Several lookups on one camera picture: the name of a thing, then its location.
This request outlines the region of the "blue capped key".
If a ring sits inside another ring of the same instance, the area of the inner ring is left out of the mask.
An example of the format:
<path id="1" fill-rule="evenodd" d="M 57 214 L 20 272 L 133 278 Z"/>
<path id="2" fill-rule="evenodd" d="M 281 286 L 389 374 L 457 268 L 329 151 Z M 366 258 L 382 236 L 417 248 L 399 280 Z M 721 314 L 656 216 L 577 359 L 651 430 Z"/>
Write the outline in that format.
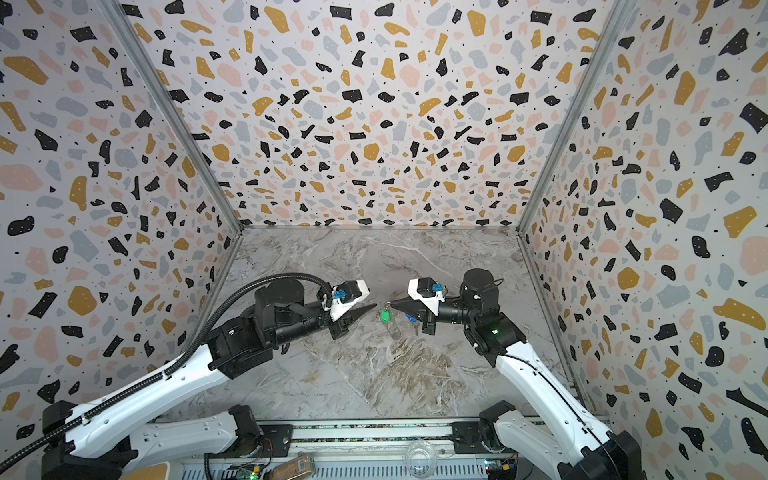
<path id="1" fill-rule="evenodd" d="M 414 334 L 418 335 L 420 333 L 420 322 L 419 322 L 419 320 L 417 318 L 414 318 L 414 317 L 410 316 L 410 315 L 406 315 L 406 318 L 410 322 L 410 324 L 411 324 L 411 326 L 413 328 Z"/>

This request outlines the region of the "green capped key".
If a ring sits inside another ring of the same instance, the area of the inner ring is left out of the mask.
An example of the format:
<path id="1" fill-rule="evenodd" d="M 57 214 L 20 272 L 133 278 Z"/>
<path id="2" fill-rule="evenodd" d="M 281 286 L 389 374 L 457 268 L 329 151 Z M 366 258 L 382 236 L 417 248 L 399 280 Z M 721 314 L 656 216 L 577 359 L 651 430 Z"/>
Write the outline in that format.
<path id="1" fill-rule="evenodd" d="M 383 324 L 391 324 L 393 322 L 393 313 L 391 308 L 389 306 L 382 308 L 379 313 L 379 318 Z"/>

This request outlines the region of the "metal keyring plate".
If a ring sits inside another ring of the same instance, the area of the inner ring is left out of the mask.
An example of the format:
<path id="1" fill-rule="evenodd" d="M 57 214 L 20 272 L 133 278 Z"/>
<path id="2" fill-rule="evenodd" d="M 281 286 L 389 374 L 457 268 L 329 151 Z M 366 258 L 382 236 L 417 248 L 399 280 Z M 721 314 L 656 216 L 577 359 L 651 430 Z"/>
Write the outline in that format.
<path id="1" fill-rule="evenodd" d="M 402 337 L 400 328 L 393 321 L 387 324 L 387 330 L 393 340 L 399 340 Z"/>

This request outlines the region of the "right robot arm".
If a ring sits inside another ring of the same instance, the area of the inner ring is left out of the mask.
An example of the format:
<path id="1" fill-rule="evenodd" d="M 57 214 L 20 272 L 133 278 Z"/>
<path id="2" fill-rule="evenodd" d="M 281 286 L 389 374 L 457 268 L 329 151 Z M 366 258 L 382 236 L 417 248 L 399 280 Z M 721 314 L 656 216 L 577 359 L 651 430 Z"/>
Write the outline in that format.
<path id="1" fill-rule="evenodd" d="M 483 446 L 508 448 L 551 479 L 640 479 L 641 448 L 583 406 L 546 367 L 522 330 L 501 310 L 499 280 L 485 269 L 465 272 L 454 297 L 430 277 L 412 279 L 391 301 L 433 335 L 440 323 L 460 325 L 473 350 L 503 375 L 538 413 L 543 428 L 500 401 L 479 416 Z"/>

